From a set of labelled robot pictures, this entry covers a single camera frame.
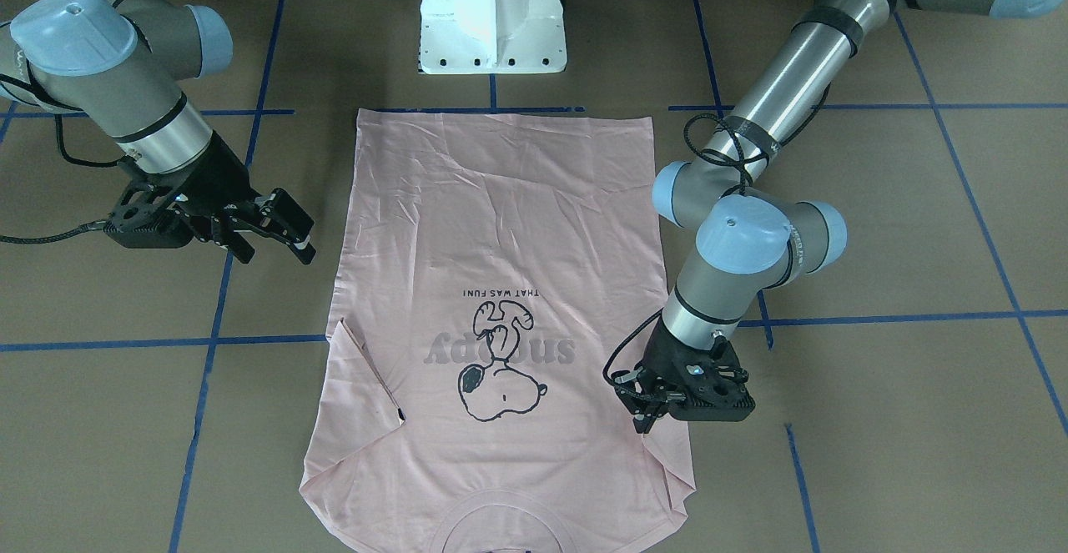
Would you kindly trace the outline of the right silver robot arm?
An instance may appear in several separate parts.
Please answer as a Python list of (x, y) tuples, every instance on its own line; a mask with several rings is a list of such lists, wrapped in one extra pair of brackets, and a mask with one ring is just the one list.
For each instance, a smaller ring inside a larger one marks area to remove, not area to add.
[(313, 260), (313, 219), (285, 189), (255, 191), (179, 85), (224, 72), (233, 46), (217, 11), (168, 0), (38, 0), (3, 23), (3, 96), (49, 112), (58, 151), (70, 113), (122, 151), (115, 165), (129, 184), (75, 234), (103, 231), (127, 249), (214, 243), (247, 264), (252, 233)]

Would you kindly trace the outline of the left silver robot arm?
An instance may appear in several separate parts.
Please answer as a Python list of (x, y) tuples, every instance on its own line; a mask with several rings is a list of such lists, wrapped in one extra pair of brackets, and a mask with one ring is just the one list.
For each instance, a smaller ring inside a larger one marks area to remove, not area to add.
[(755, 408), (731, 336), (766, 289), (813, 274), (842, 256), (843, 215), (830, 204), (787, 204), (755, 188), (761, 172), (800, 135), (833, 78), (898, 5), (991, 18), (1036, 18), (1065, 0), (814, 0), (743, 99), (714, 118), (692, 162), (657, 174), (657, 214), (694, 233), (694, 248), (664, 306), (645, 322), (651, 336), (632, 370), (603, 377), (637, 434), (668, 415), (741, 421)]

